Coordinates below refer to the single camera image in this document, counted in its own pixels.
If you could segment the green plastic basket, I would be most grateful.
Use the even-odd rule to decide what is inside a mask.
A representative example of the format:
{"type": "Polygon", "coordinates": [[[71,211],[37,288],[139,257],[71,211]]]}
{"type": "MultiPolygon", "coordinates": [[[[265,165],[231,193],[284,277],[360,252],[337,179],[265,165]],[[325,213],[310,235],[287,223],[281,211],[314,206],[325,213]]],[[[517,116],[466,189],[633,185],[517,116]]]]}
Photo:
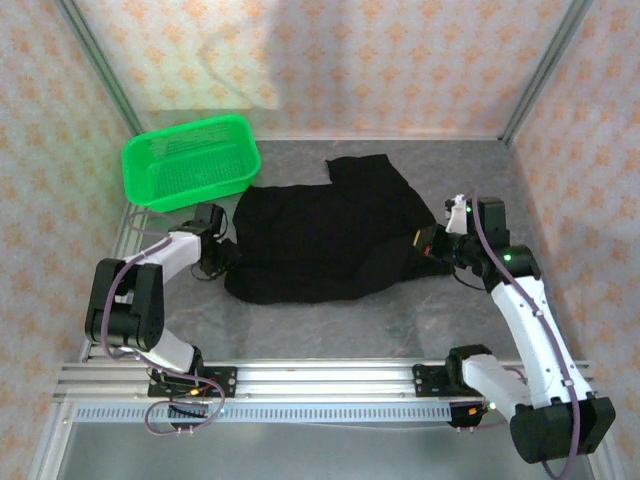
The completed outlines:
{"type": "Polygon", "coordinates": [[[160,213],[242,193],[262,166],[249,122],[233,114],[138,135],[121,158],[129,202],[160,213]]]}

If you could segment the black t-shirt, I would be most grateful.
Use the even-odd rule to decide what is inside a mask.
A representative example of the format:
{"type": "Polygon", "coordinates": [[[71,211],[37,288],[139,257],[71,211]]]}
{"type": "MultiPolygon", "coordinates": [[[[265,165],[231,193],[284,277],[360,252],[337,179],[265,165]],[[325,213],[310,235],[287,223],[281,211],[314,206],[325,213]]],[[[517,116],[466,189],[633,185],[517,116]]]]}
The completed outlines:
{"type": "Polygon", "coordinates": [[[314,304],[451,274],[414,247],[416,233],[436,219],[387,155],[326,165],[327,184],[243,193],[233,215],[240,258],[225,276],[229,294],[259,305],[314,304]]]}

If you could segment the aluminium frame post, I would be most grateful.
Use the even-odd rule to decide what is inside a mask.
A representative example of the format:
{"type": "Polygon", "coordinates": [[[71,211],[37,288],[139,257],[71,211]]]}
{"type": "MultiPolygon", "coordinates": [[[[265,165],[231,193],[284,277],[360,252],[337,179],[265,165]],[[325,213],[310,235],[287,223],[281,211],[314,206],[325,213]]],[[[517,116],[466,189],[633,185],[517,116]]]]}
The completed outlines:
{"type": "Polygon", "coordinates": [[[142,134],[143,125],[76,0],[53,1],[129,132],[134,136],[142,134]]]}
{"type": "Polygon", "coordinates": [[[571,0],[544,54],[519,97],[502,134],[498,137],[498,140],[504,145],[510,146],[514,143],[520,128],[542,94],[546,83],[558,67],[593,1],[571,0]]]}

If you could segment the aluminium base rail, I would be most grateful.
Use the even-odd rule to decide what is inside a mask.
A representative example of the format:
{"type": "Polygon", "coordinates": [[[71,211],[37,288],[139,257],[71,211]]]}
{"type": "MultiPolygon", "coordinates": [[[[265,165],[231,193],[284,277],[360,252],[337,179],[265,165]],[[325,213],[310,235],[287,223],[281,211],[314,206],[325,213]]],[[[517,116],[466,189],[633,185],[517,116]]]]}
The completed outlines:
{"type": "MultiPolygon", "coordinates": [[[[313,401],[390,401],[427,398],[447,402],[448,397],[418,397],[412,368],[414,365],[442,366],[441,362],[418,363],[412,360],[309,360],[231,362],[207,367],[237,369],[237,401],[313,402],[313,401]]],[[[518,402],[542,402],[566,399],[568,385],[577,394],[589,391],[582,375],[585,363],[569,366],[571,375],[564,380],[556,367],[541,372],[527,370],[519,363],[496,362],[482,356],[467,360],[465,382],[476,396],[494,400],[507,392],[517,394],[518,402]]],[[[56,401],[149,401],[147,365],[141,362],[111,362],[93,358],[85,363],[63,366],[53,397],[56,401]]]]}

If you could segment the aluminium lower frame rail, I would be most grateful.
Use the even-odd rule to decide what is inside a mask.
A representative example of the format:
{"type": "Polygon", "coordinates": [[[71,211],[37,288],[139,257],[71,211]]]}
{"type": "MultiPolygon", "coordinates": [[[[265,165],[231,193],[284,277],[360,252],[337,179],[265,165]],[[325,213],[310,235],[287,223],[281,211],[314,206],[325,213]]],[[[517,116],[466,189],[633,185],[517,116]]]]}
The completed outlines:
{"type": "Polygon", "coordinates": [[[56,480],[70,438],[76,404],[54,403],[44,422],[27,480],[56,480]]]}
{"type": "Polygon", "coordinates": [[[591,397],[579,402],[580,427],[578,456],[587,456],[594,480],[613,480],[609,431],[616,419],[615,408],[608,397],[591,397]]]}

